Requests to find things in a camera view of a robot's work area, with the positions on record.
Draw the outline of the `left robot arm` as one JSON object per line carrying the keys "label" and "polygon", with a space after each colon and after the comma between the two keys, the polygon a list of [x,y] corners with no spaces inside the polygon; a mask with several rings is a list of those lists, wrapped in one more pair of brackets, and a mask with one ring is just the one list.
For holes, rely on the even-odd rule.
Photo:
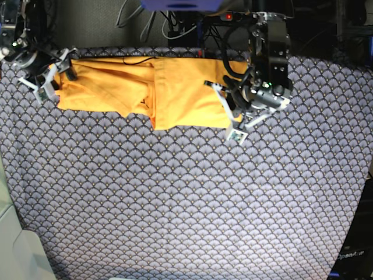
{"label": "left robot arm", "polygon": [[[248,32],[247,67],[239,73],[230,66],[227,54],[230,36],[240,27]],[[290,38],[286,16],[254,12],[231,26],[221,42],[224,84],[205,82],[217,94],[228,119],[229,133],[244,134],[289,104],[292,82],[288,78],[287,53]]]}

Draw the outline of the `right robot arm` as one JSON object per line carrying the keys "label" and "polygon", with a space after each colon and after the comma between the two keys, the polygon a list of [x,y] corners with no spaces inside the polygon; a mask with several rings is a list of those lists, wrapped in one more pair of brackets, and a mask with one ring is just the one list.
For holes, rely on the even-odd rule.
{"label": "right robot arm", "polygon": [[1,1],[1,61],[24,70],[19,82],[30,88],[39,101],[59,89],[55,75],[67,73],[77,79],[71,54],[77,48],[59,48],[51,41],[44,1]]}

